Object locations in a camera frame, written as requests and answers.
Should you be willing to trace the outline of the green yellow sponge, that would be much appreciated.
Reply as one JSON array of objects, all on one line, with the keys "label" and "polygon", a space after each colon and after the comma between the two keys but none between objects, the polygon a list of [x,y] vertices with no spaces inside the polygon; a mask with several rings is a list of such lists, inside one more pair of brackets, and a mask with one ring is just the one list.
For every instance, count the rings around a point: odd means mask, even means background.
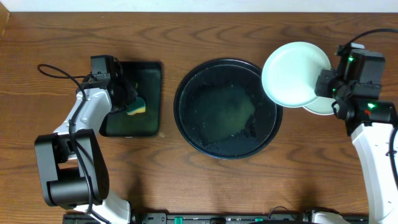
[{"label": "green yellow sponge", "polygon": [[146,103],[141,97],[137,97],[136,100],[127,106],[126,114],[129,116],[134,116],[135,114],[145,113]]}]

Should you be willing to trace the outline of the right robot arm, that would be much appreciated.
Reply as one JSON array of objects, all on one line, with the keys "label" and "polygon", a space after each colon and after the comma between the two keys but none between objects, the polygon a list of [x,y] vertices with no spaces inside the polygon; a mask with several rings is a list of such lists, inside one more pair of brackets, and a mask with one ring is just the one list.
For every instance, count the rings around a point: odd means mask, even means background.
[{"label": "right robot arm", "polygon": [[331,98],[333,114],[345,122],[358,153],[369,204],[370,223],[397,223],[397,111],[379,100],[380,87],[345,80],[334,70],[322,70],[315,94]]}]

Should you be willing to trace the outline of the mint plate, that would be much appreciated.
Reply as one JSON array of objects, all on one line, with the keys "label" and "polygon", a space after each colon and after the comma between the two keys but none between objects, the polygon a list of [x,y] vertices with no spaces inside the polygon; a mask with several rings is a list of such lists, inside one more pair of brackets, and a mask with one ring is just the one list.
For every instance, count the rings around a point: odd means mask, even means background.
[{"label": "mint plate", "polygon": [[313,114],[329,116],[333,115],[332,104],[335,102],[333,98],[318,97],[314,102],[305,105],[303,108]]},{"label": "mint plate", "polygon": [[329,70],[328,56],[308,42],[291,42],[267,58],[261,75],[265,94],[287,108],[307,106],[317,100],[315,85],[322,70]]}]

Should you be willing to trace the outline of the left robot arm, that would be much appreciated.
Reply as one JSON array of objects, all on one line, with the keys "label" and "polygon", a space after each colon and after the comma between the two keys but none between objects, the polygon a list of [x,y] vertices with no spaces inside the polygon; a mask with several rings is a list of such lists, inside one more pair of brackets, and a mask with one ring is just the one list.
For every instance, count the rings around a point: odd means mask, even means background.
[{"label": "left robot arm", "polygon": [[83,212],[100,223],[132,223],[131,204],[110,189],[97,135],[107,115],[135,97],[121,72],[97,72],[78,84],[65,121],[34,143],[47,205]]}]

